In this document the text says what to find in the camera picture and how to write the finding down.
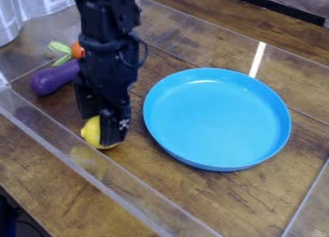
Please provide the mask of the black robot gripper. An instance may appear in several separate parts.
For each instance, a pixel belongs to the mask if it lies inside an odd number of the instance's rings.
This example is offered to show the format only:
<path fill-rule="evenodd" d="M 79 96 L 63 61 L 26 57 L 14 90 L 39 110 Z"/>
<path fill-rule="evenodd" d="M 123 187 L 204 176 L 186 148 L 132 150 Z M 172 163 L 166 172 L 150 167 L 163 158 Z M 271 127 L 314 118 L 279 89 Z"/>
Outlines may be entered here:
<path fill-rule="evenodd" d="M 127 137 L 131 123 L 128 88 L 148 57 L 148 45 L 135 34 L 100 42 L 79 37 L 86 57 L 75 79 L 78 108 L 83 119 L 100 113 L 100 144 L 114 146 Z"/>

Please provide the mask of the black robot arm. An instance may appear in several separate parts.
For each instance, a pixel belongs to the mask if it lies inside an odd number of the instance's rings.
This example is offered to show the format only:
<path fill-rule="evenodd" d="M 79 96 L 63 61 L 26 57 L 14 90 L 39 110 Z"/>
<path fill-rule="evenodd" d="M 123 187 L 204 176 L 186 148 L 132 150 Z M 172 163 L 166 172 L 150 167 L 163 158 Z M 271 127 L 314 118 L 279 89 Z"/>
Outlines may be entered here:
<path fill-rule="evenodd" d="M 148 57 L 148 45 L 134 33 L 142 10 L 135 0 L 75 0 L 82 17 L 75 93 L 82 116 L 98 118 L 98 144 L 119 144 L 131 122 L 128 88 Z"/>

